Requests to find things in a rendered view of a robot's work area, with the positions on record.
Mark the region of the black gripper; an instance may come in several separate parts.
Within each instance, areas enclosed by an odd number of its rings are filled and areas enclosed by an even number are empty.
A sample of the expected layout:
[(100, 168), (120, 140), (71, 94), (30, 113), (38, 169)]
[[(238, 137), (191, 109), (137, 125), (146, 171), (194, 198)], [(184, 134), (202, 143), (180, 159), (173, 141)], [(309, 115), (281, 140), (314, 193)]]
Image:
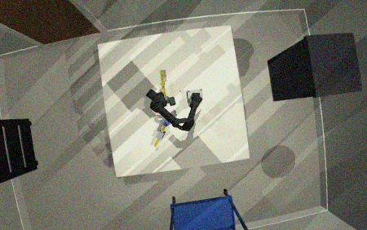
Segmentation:
[[(168, 103), (170, 103), (170, 106), (176, 105), (176, 103), (175, 103), (175, 98), (174, 98), (174, 97), (170, 97), (170, 98), (167, 100), (166, 104), (168, 104)], [(163, 106), (165, 107), (165, 106), (166, 106), (166, 104), (165, 104), (165, 105), (163, 105)]]

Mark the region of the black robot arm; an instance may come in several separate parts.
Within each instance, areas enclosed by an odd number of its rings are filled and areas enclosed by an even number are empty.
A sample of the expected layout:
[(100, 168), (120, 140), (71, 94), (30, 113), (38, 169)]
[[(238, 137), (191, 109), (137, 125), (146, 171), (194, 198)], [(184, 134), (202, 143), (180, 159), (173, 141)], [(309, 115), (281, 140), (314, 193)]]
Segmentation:
[[(197, 110), (197, 107), (203, 100), (200, 97), (199, 93), (193, 93), (192, 94), (192, 102), (190, 103), (190, 113), (188, 115), (188, 118), (176, 118), (174, 115), (172, 115), (168, 110), (164, 108), (163, 105), (166, 104), (166, 100), (164, 99), (163, 92), (156, 93), (152, 89), (148, 91), (146, 96), (152, 100), (150, 104), (150, 109), (154, 111), (155, 113), (160, 113), (173, 127), (179, 128), (180, 130), (190, 131), (192, 126), (194, 125), (194, 116)], [(180, 123), (184, 123), (182, 126), (179, 125)]]

